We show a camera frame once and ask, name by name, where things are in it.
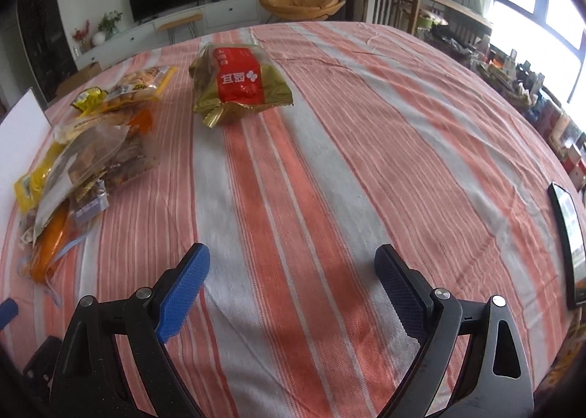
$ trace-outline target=cardboard box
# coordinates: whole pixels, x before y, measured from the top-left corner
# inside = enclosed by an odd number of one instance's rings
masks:
[[[80,69],[74,75],[71,75],[65,81],[63,81],[57,88],[55,94],[57,99],[61,99],[63,96],[68,95],[74,89],[84,85],[90,79],[95,78],[102,72],[100,63],[95,62],[91,65],[87,65],[85,68]]]

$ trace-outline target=striped tablecloth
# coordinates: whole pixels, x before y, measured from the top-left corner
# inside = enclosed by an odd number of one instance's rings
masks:
[[[204,127],[187,68],[209,41],[264,47],[295,105]],[[374,251],[390,242],[456,297],[506,297],[537,386],[570,320],[546,189],[573,188],[493,90],[405,33],[331,22],[214,34],[137,55],[87,86],[169,63],[179,71],[156,115],[162,162],[115,193],[68,254],[62,309],[16,274],[15,208],[0,298],[21,312],[0,337],[17,366],[46,335],[64,334],[81,296],[128,297],[202,242],[210,274],[168,351],[206,415],[375,416],[417,352],[374,275]],[[48,111],[53,124],[74,115],[75,94]],[[458,344],[436,406],[463,354]]]

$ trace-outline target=phone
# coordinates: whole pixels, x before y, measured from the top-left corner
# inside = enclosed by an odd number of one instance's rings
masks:
[[[586,251],[578,212],[570,193],[556,183],[547,190],[552,201],[564,254],[568,309],[586,304]]]

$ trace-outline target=white board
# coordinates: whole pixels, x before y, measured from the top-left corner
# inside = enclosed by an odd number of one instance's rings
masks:
[[[16,203],[14,182],[30,169],[49,132],[51,124],[31,89],[0,123],[0,253]]]

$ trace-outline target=window frame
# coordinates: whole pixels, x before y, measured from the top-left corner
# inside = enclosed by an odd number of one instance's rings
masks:
[[[529,19],[530,21],[534,22],[539,27],[546,30],[548,33],[552,34],[556,38],[556,40],[560,41],[569,51],[578,58],[580,62],[580,69],[578,71],[578,75],[576,76],[576,80],[574,81],[574,85],[572,87],[572,91],[567,99],[567,103],[572,101],[572,96],[574,95],[574,91],[576,90],[576,85],[578,84],[578,80],[580,75],[582,74],[582,68],[584,67],[584,59],[586,57],[586,29],[582,30],[582,40],[580,42],[580,47],[576,48],[572,43],[566,40],[561,34],[559,34],[554,28],[550,27],[546,23],[547,18],[547,8],[549,4],[549,0],[535,0],[535,7],[533,9],[533,13],[525,10],[524,8],[520,7],[516,3],[511,2],[510,0],[494,0],[499,3],[502,3],[506,7],[509,7],[512,10],[523,15],[525,18]]]

